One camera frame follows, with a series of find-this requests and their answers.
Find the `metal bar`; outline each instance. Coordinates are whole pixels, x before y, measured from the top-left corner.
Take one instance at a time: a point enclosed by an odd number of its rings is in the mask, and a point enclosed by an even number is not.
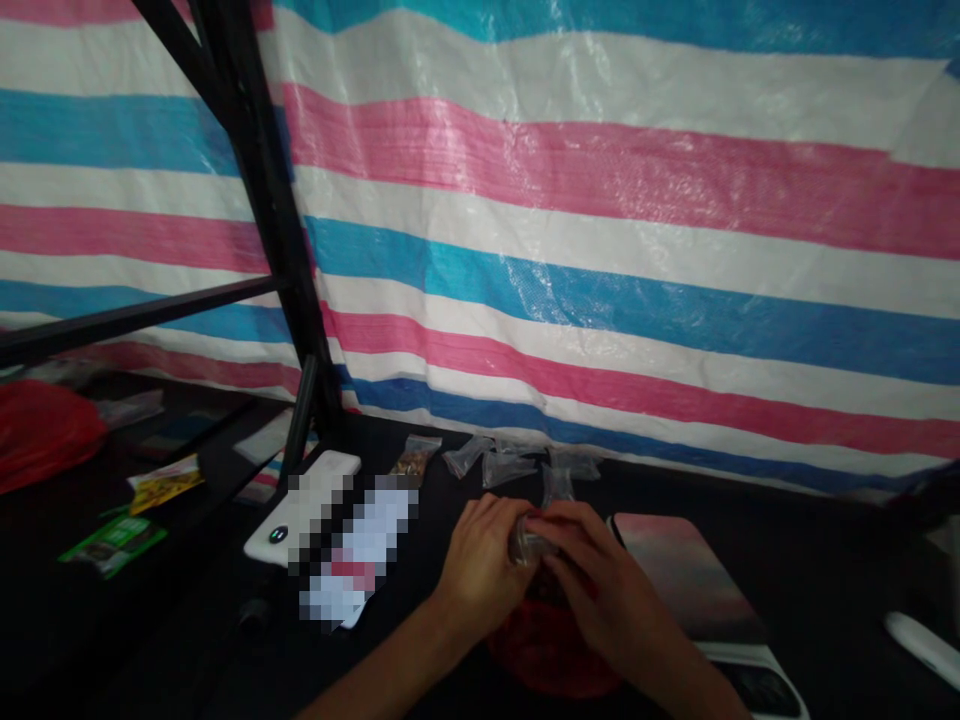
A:
[[[236,95],[220,80],[171,0],[133,0],[133,4],[227,134],[235,139],[249,135]]]
[[[31,363],[74,350],[84,345],[109,340],[118,335],[169,322],[187,315],[229,305],[238,300],[276,292],[283,281],[273,277],[221,285],[208,290],[175,295],[161,300],[59,320],[38,327],[14,330],[0,335],[0,368]]]
[[[242,88],[244,83],[237,76],[236,63],[229,50],[231,41],[226,34],[226,21],[222,17],[224,6],[216,0],[190,0],[190,5],[204,52],[213,59],[214,66],[224,82],[230,83],[233,87]],[[250,127],[254,128],[256,123],[250,102],[243,90],[238,92]],[[282,245],[274,240],[281,230],[276,205],[267,184],[267,170],[260,145],[256,142],[243,144],[234,142],[233,151],[270,271],[274,275],[287,276],[289,273],[286,270],[290,266],[290,260],[284,255]],[[307,355],[319,356],[323,350],[318,343],[316,326],[305,316],[301,296],[293,285],[279,293],[279,298],[280,307],[283,309],[290,329],[290,337],[302,365]]]
[[[340,383],[327,346],[313,264],[290,187],[249,3],[195,2],[202,16],[205,47],[221,75],[236,83],[240,103],[255,127],[255,146],[234,147],[271,269],[290,280],[290,289],[281,293],[280,301],[297,355],[301,365],[309,355],[319,362],[316,407],[320,413],[318,429],[325,430],[336,422],[341,411]]]
[[[303,449],[307,444],[307,433],[310,430],[310,416],[313,415],[315,401],[315,385],[317,382],[318,363],[314,355],[308,355],[303,364],[303,374],[300,375],[300,387],[297,389],[297,402],[293,406],[293,418],[290,420],[290,431],[287,433],[287,445],[283,453],[283,464],[280,466],[279,483],[281,487],[287,482],[290,472],[303,460]]]

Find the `yellow package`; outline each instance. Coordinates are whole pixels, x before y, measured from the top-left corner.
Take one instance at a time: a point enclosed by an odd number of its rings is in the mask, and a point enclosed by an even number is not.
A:
[[[130,514],[139,515],[144,510],[163,505],[203,481],[196,454],[146,475],[127,478],[134,491]]]

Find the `red plastic bag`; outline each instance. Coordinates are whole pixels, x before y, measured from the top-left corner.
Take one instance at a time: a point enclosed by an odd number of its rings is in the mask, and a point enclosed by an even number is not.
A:
[[[583,700],[621,683],[587,646],[562,588],[543,566],[520,606],[487,638],[487,647],[517,680],[547,695]]]
[[[0,386],[0,494],[93,457],[107,426],[72,390],[38,380]]]

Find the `striped tarp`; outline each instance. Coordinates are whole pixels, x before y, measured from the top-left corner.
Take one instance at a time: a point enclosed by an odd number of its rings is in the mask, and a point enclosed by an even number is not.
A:
[[[132,5],[0,8],[5,327],[266,270]],[[256,14],[349,407],[827,492],[960,455],[957,2]],[[96,353],[298,377],[274,299]]]

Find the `green package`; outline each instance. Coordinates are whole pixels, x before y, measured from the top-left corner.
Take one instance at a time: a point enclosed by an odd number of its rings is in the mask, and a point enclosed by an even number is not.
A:
[[[118,517],[57,559],[93,563],[109,579],[166,536],[166,530],[146,518]]]

